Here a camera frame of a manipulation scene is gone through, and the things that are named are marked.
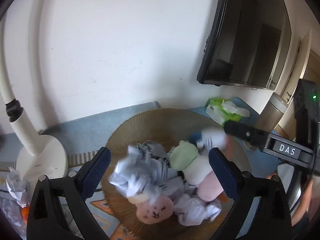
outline green plush toy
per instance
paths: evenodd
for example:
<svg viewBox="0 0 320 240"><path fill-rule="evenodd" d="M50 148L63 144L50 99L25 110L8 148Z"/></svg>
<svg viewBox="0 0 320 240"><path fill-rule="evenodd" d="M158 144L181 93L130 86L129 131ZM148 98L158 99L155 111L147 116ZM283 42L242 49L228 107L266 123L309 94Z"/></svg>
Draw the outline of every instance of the green plush toy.
<svg viewBox="0 0 320 240"><path fill-rule="evenodd" d="M176 171L182 171L199 156L198 149L189 142L180 141L179 145L170 154L170 166Z"/></svg>

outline crumpled plastic bag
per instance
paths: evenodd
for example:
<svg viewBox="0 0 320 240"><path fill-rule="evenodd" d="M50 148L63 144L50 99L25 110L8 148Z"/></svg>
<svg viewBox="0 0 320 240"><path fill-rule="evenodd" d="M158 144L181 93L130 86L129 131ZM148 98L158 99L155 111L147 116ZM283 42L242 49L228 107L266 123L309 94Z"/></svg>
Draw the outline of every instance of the crumpled plastic bag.
<svg viewBox="0 0 320 240"><path fill-rule="evenodd" d="M167 153L162 144L155 141L147 140L143 144L138 143L138 148L143 152L149 152L156 157L167 157Z"/></svg>
<svg viewBox="0 0 320 240"><path fill-rule="evenodd" d="M188 194L183 194L174 205L174 213L183 226L198 226L206 219L210 219L212 222L220 212L221 204L218 199L207 205L198 197L190 197Z"/></svg>
<svg viewBox="0 0 320 240"><path fill-rule="evenodd" d="M189 183L184 184L184 190L185 193L188 194L190 197L193 195L196 195L197 186L196 185L190 185Z"/></svg>
<svg viewBox="0 0 320 240"><path fill-rule="evenodd" d="M23 221L18 204L15 201L4 198L0 199L0 208L20 237L26 240L27 225Z"/></svg>
<svg viewBox="0 0 320 240"><path fill-rule="evenodd" d="M10 172L7 176L7 187L10 195L17 200L17 203L21 207L26 207L30 204L28 198L28 186L29 182L20 179L19 171L13 168L9 168Z"/></svg>
<svg viewBox="0 0 320 240"><path fill-rule="evenodd" d="M249 117L247 109L237 107L231 100L223 98L210 99L206 113L221 126L227 121L239 122L242 116Z"/></svg>
<svg viewBox="0 0 320 240"><path fill-rule="evenodd" d="M167 196L171 200L176 200L185 192L185 185L182 177L170 179L163 187L161 187L161 195Z"/></svg>
<svg viewBox="0 0 320 240"><path fill-rule="evenodd" d="M109 182L125 198L146 193L154 201L161 193L159 185L176 176L163 158L156 160L150 151L129 145L127 157L118 161Z"/></svg>

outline lamp base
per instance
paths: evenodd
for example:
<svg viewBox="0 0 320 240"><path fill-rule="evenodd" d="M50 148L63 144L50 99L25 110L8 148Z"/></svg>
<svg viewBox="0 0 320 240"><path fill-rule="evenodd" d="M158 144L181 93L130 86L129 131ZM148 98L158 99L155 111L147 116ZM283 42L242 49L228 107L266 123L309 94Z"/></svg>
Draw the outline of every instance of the lamp base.
<svg viewBox="0 0 320 240"><path fill-rule="evenodd" d="M30 199L41 175L47 175L49 179L62 178L68 171L67 154L59 140L51 135L40 135L40 138L45 145L42 153L32 156L23 147L16 164L21 179L29 181Z"/></svg>

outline white wall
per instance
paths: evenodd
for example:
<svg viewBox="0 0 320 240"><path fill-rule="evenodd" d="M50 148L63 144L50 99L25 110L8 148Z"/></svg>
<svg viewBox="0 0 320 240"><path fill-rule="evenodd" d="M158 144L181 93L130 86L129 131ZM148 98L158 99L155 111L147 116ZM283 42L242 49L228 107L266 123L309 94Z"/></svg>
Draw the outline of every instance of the white wall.
<svg viewBox="0 0 320 240"><path fill-rule="evenodd" d="M296 4L288 1L292 20ZM271 91L196 81L216 4L15 0L5 19L4 49L16 97L37 129L154 100L191 108L211 97L239 96L261 112ZM300 10L301 18L312 19L304 6ZM313 43L318 52L319 44ZM1 105L2 130L12 132Z"/></svg>

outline blue gripper pad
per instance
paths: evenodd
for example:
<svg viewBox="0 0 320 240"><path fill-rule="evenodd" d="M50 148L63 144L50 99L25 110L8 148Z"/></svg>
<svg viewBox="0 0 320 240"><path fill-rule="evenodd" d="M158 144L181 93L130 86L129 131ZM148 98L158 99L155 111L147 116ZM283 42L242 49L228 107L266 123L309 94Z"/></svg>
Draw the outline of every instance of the blue gripper pad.
<svg viewBox="0 0 320 240"><path fill-rule="evenodd" d="M238 167L234 163L228 161L218 148L210 150L209 164L216 174L227 197L236 201L239 198L239 194L237 192L237 180L228 165L233 164L237 169Z"/></svg>
<svg viewBox="0 0 320 240"><path fill-rule="evenodd" d="M110 150L101 147L93 159L81 167L77 184L83 201L93 196L110 162Z"/></svg>

